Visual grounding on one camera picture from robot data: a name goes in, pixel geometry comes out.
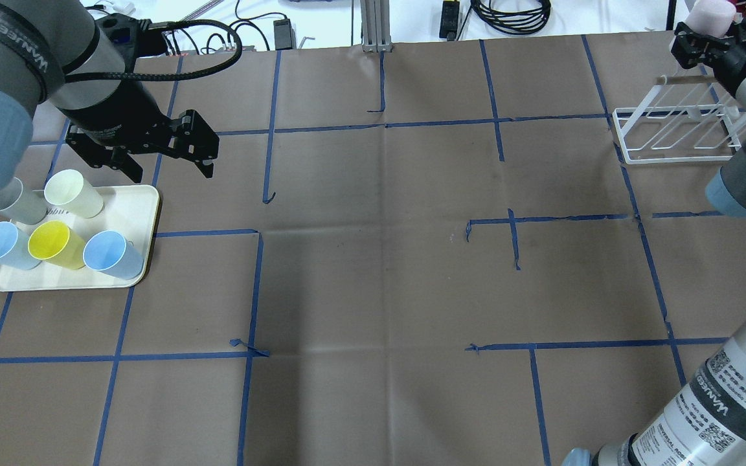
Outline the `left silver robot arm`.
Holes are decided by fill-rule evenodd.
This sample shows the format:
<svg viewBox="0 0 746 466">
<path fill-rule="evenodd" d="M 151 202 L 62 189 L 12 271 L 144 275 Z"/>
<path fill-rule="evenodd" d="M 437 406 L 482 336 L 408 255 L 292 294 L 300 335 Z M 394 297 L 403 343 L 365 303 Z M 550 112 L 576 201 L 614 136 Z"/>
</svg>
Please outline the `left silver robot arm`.
<svg viewBox="0 0 746 466">
<path fill-rule="evenodd" d="M 109 167 L 139 183 L 143 170 L 134 156 L 162 153 L 212 177 L 215 131 L 192 109 L 166 117 L 142 84 L 210 76 L 234 65 L 240 51 L 196 72 L 134 71 L 139 57 L 166 52 L 164 32 L 193 25 L 119 13 L 95 19 L 77 1 L 0 1 L 0 189 L 14 177 L 44 102 L 69 119 L 66 144 L 89 167 Z"/>
</svg>

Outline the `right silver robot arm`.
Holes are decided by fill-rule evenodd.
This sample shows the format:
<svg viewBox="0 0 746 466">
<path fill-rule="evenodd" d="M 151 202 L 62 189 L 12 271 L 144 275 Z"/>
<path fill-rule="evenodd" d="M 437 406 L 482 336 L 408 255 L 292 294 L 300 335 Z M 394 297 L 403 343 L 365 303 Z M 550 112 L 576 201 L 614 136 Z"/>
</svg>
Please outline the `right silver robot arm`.
<svg viewBox="0 0 746 466">
<path fill-rule="evenodd" d="M 746 17 L 729 1 L 699 1 L 675 28 L 672 55 L 684 69 L 710 66 L 746 109 Z M 708 183 L 719 212 L 746 216 L 746 141 Z M 643 430 L 598 452 L 572 449 L 565 465 L 746 465 L 746 322 L 703 362 Z"/>
</svg>

